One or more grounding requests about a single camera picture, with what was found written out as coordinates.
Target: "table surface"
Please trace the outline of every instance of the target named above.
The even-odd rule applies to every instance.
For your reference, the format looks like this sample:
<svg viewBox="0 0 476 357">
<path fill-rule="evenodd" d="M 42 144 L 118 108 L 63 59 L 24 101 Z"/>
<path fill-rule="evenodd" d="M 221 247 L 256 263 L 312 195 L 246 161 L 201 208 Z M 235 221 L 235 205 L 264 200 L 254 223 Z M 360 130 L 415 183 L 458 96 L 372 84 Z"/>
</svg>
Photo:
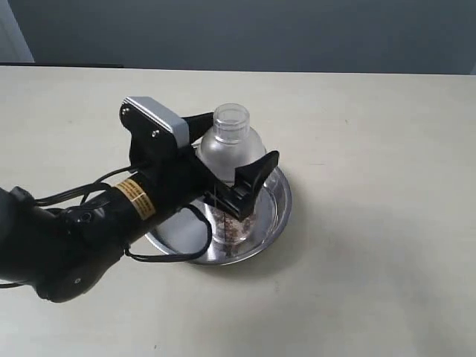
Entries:
<svg viewBox="0 0 476 357">
<path fill-rule="evenodd" d="M 476 353 L 476 77 L 3 67 L 0 186 L 47 196 L 126 165 L 128 95 L 246 106 L 289 224 L 234 266 L 123 258 L 68 303 L 0 291 L 2 356 Z"/>
</svg>

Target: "white table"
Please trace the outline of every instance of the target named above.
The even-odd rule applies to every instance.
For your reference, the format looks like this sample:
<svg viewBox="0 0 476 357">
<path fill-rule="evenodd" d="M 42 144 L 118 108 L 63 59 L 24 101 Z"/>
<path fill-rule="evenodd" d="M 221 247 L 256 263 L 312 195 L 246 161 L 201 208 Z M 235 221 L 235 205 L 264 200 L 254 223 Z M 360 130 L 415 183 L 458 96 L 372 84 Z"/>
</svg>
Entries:
<svg viewBox="0 0 476 357">
<path fill-rule="evenodd" d="M 475 77 L 0 68 L 0 186 L 40 197 L 126 165 L 128 95 L 246 106 L 289 225 L 235 266 L 123 258 L 69 303 L 0 291 L 0 355 L 476 354 Z"/>
</svg>

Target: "black cable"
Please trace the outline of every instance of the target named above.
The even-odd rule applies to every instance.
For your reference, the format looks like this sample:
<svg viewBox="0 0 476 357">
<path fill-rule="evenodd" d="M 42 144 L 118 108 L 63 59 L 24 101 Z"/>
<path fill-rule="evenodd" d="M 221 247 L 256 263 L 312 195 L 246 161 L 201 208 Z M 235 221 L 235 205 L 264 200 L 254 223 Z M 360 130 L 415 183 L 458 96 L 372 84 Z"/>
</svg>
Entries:
<svg viewBox="0 0 476 357">
<path fill-rule="evenodd" d="M 83 186 L 79 186 L 76 188 L 72 188 L 71 190 L 67 190 L 65 192 L 58 193 L 56 195 L 52 195 L 49 197 L 45 197 L 44 199 L 37 199 L 35 203 L 39 207 L 44 206 L 51 206 L 55 205 L 56 203 L 68 201 L 69 199 L 75 199 L 81 195 L 85 195 L 87 193 L 95 192 L 95 191 L 104 191 L 111 188 L 106 183 L 94 183 L 94 184 L 85 184 Z"/>
<path fill-rule="evenodd" d="M 137 260 L 138 262 L 142 263 L 176 263 L 176 262 L 185 262 L 187 260 L 194 260 L 200 258 L 205 252 L 208 250 L 212 240 L 212 229 L 211 224 L 204 216 L 204 214 L 193 205 L 185 205 L 183 208 L 187 208 L 191 210 L 192 213 L 196 216 L 196 218 L 205 223 L 207 226 L 207 242 L 205 246 L 197 251 L 196 253 L 186 253 L 186 254 L 166 254 L 166 255 L 140 255 L 140 254 L 133 254 L 129 250 L 129 246 L 124 248 L 124 254 L 128 257 L 131 257 L 133 260 Z"/>
<path fill-rule="evenodd" d="M 18 283 L 0 284 L 0 289 L 18 288 L 19 286 L 23 286 L 23 285 Z"/>
<path fill-rule="evenodd" d="M 138 169 L 140 167 L 143 167 L 145 165 L 146 165 L 145 163 L 141 163 L 141 164 L 136 164 L 136 165 L 130 165 L 128 167 L 122 167 L 121 169 L 111 171 L 110 173 L 102 175 L 100 178 L 98 178 L 96 181 L 94 181 L 94 184 L 99 184 L 102 181 L 104 181 L 105 179 L 108 179 L 111 176 L 117 175 L 118 173 L 124 173 L 126 171 L 133 171 L 133 170 L 136 170 L 136 169 Z M 83 198 L 81 199 L 80 205 L 82 205 L 84 202 L 86 202 L 86 200 L 88 199 L 89 194 L 90 194 L 90 192 L 86 193 L 83 196 Z"/>
</svg>

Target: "bottle neck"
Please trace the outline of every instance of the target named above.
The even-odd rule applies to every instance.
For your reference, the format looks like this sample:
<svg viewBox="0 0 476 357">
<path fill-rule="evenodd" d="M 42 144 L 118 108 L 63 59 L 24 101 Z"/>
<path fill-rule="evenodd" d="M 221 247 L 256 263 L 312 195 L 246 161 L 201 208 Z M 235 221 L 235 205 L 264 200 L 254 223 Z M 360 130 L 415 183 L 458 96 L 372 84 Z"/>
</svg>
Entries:
<svg viewBox="0 0 476 357">
<path fill-rule="evenodd" d="M 250 113 L 239 104 L 223 104 L 213 113 L 215 139 L 225 144 L 238 144 L 248 137 Z"/>
</svg>

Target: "frosted plastic bottle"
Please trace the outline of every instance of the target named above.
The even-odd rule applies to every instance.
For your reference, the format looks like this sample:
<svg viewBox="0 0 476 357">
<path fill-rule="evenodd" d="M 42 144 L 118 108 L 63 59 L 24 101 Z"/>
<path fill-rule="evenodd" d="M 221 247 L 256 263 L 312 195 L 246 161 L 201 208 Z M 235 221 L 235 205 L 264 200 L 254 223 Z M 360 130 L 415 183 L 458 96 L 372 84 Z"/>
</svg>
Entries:
<svg viewBox="0 0 476 357">
<path fill-rule="evenodd" d="M 213 113 L 209 129 L 197 149 L 197 156 L 222 181 L 234 183 L 235 168 L 251 164 L 266 154 L 260 136 L 250 127 L 250 114 L 239 104 L 223 104 Z M 222 244 L 236 245 L 246 239 L 256 221 L 251 214 L 239 222 L 212 206 L 205 205 L 205 215 L 213 229 L 213 238 Z"/>
</svg>

